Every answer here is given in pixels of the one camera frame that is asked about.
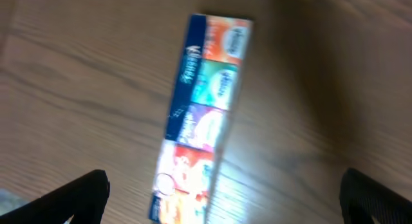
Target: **wooden table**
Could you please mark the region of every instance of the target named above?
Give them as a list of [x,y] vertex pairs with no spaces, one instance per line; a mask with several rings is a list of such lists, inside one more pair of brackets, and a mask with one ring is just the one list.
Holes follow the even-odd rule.
[[255,27],[211,223],[342,223],[349,166],[412,199],[412,0],[2,1],[1,188],[105,169],[103,223],[149,223],[187,17],[212,12]]

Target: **colored square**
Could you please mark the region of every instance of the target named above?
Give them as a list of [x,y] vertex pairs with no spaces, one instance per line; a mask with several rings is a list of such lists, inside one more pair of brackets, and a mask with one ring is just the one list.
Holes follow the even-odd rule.
[[213,152],[222,132],[225,112],[210,106],[191,104],[185,114],[177,141]]
[[176,190],[208,196],[213,170],[213,154],[164,140],[153,191],[159,197]]
[[193,89],[192,102],[228,110],[237,70],[233,64],[204,60]]
[[251,27],[248,20],[207,16],[203,58],[240,65]]
[[206,206],[207,197],[176,191],[172,196],[160,200],[160,223],[204,223]]

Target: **long narrow package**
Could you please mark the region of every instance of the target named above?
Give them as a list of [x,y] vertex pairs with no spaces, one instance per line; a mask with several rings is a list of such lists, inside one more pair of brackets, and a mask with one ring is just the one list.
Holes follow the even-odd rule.
[[216,148],[251,29],[245,19],[191,15],[153,182],[152,221],[205,222]]

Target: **brown wood grain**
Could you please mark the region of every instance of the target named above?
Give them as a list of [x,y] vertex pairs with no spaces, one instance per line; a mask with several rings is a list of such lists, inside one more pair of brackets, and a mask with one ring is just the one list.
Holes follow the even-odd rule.
[[211,223],[342,223],[356,167],[412,200],[412,0],[18,0],[1,63],[0,188],[92,169],[103,223],[149,223],[187,17],[255,20]]

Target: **box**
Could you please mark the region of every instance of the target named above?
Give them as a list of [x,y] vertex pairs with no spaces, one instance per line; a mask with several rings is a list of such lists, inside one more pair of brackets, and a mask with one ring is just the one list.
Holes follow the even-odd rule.
[[216,148],[251,28],[245,19],[190,17],[153,182],[152,221],[205,223]]

